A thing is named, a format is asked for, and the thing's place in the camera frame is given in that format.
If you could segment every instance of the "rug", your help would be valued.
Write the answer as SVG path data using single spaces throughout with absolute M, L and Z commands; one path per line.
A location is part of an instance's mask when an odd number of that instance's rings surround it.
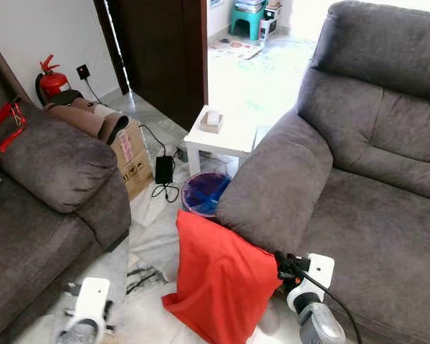
M 221 38 L 216 44 L 209 46 L 209 56 L 214 57 L 234 57 L 237 59 L 251 59 L 261 52 L 262 48 L 256 45 L 234 41 L 230 38 Z

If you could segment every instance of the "white side table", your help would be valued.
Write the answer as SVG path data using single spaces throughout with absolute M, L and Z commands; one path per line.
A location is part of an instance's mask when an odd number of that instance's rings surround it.
M 191 175 L 201 172 L 199 151 L 236 156 L 239 167 L 250 155 L 253 149 L 256 124 L 242 112 L 220 112 L 223 115 L 223 125 L 219 133 L 207 133 L 199 128 L 202 117 L 210 109 L 205 105 L 194 122 L 189 134 L 184 138 L 188 151 L 189 172 Z

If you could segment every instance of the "fire extinguisher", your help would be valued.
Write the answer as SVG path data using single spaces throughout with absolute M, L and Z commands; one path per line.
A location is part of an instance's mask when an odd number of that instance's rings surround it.
M 38 74 L 35 80 L 35 90 L 42 105 L 46 105 L 56 94 L 72 89 L 65 75 L 53 71 L 60 64 L 49 65 L 53 57 L 54 55 L 51 54 L 44 62 L 40 62 L 44 74 Z

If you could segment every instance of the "plastic stool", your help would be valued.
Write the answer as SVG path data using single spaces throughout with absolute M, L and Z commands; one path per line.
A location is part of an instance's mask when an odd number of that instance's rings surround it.
M 236 22 L 241 19 L 249 22 L 250 25 L 250 40 L 257 41 L 259 38 L 259 25 L 261 24 L 261 19 L 264 17 L 264 9 L 266 8 L 268 0 L 263 3 L 263 7 L 257 13 L 243 12 L 236 9 L 234 6 L 232 10 L 231 19 L 231 34 L 234 34 L 234 28 L 236 27 Z

